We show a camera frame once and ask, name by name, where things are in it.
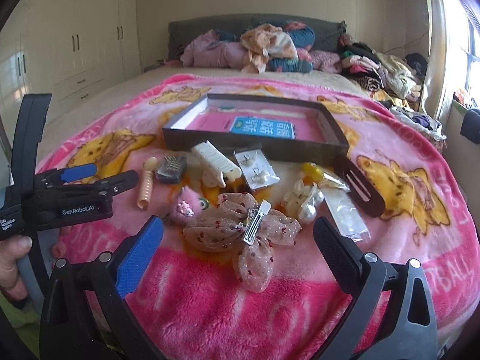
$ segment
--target box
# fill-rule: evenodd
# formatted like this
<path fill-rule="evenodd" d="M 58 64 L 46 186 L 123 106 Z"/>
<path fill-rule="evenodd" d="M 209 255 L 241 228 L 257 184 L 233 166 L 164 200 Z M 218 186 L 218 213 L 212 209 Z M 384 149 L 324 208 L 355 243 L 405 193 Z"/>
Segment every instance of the box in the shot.
<path fill-rule="evenodd" d="M 269 160 L 324 167 L 349 143 L 320 103 L 282 97 L 208 93 L 164 127 L 166 148 L 188 152 L 209 140 L 224 154 L 261 145 Z"/>

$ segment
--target gray headboard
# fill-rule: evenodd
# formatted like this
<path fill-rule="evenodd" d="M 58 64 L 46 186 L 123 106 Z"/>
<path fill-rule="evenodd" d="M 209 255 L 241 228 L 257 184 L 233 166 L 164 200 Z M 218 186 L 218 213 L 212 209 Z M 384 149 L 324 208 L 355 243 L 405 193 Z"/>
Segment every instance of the gray headboard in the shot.
<path fill-rule="evenodd" d="M 273 22 L 275 24 L 287 20 L 301 21 L 313 28 L 315 31 L 315 43 L 312 50 L 336 51 L 338 37 L 347 30 L 345 21 L 332 23 L 311 17 L 268 13 L 241 13 L 171 21 L 169 23 L 169 60 L 178 59 L 184 48 L 192 40 L 208 30 L 224 30 L 240 37 L 248 27 L 255 26 L 258 23 Z"/>

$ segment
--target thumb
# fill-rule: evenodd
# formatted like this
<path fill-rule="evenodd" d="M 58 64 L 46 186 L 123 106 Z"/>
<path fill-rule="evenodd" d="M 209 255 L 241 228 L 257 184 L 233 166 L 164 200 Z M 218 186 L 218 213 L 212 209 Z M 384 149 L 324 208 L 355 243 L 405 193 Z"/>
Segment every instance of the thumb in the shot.
<path fill-rule="evenodd" d="M 27 255 L 31 247 L 32 238 L 21 235 L 0 241 L 0 289 L 12 299 L 23 299 L 27 296 L 16 263 Z"/>

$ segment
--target pink blanket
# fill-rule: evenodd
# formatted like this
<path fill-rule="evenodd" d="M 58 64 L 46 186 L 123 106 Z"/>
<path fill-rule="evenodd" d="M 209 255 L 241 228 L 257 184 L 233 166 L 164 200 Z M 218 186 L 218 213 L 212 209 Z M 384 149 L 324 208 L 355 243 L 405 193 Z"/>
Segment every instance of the pink blanket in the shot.
<path fill-rule="evenodd" d="M 440 339 L 465 323 L 480 294 L 480 248 L 470 213 L 438 152 L 372 100 L 294 83 L 176 75 L 68 139 L 39 170 L 93 161 L 98 177 L 141 171 L 147 157 L 166 153 L 160 127 L 206 92 L 285 96 L 327 106 L 350 142 L 351 160 L 386 201 L 381 218 L 363 215 L 372 240 L 360 248 L 387 262 L 422 262 Z M 219 190 L 203 186 L 200 175 L 189 172 L 184 183 L 216 198 Z M 111 219 L 63 229 L 56 254 L 78 263 L 113 251 L 150 215 L 164 215 L 178 190 L 156 184 L 148 211 L 136 207 L 136 189 L 118 195 Z M 278 203 L 273 196 L 262 198 Z M 295 246 L 275 246 L 274 277 L 257 294 L 238 282 L 228 252 L 196 251 L 180 227 L 166 226 L 140 285 L 126 300 L 155 344 L 175 359 L 308 359 L 350 298 L 315 246 L 311 226 L 296 240 Z M 386 302 L 385 294 L 361 347 L 373 339 Z"/>

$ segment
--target wardrobe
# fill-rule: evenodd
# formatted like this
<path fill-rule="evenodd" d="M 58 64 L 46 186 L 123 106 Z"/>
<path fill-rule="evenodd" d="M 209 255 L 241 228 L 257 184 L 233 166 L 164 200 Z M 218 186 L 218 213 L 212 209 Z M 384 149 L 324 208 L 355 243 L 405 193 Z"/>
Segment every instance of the wardrobe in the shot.
<path fill-rule="evenodd" d="M 0 32 L 0 116 L 10 144 L 25 94 L 52 93 L 51 123 L 140 73 L 136 0 L 21 0 Z"/>

